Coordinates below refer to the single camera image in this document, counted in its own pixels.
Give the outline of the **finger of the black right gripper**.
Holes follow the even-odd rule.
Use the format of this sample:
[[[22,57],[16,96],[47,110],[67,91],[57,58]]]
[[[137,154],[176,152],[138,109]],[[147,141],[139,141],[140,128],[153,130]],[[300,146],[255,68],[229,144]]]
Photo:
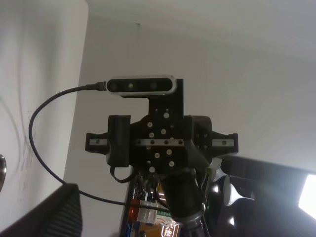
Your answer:
[[[207,116],[191,116],[191,119],[188,165],[189,168],[207,168],[212,162],[212,122]]]
[[[129,166],[130,119],[127,115],[109,116],[107,164],[111,167]]]

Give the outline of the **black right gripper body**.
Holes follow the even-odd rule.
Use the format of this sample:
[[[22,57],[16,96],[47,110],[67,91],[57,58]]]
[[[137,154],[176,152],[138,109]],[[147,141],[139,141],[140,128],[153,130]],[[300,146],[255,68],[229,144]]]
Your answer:
[[[191,116],[184,114],[184,83],[176,79],[176,90],[167,95],[120,96],[146,98],[148,113],[137,122],[130,121],[129,166],[158,175],[167,175],[189,168],[187,147],[191,139]],[[212,129],[212,160],[238,152],[238,135],[221,134]],[[107,157],[108,130],[88,133],[85,150]]]

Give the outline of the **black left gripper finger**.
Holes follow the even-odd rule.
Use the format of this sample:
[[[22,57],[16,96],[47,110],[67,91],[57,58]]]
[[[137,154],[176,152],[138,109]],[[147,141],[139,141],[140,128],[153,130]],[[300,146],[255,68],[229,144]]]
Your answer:
[[[2,237],[80,237],[82,212],[79,187],[65,184],[38,206],[1,231]]]

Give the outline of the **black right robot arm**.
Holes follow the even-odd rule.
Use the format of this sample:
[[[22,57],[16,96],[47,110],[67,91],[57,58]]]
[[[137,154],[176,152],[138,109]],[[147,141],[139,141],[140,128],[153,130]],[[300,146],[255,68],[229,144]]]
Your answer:
[[[214,132],[209,117],[184,115],[182,79],[111,79],[85,89],[148,99],[148,114],[140,121],[109,116],[107,132],[87,134],[85,149],[105,155],[111,174],[131,166],[125,182],[139,171],[157,177],[171,217],[189,234],[202,236],[206,198],[196,172],[205,171],[215,158],[237,153],[238,135]]]

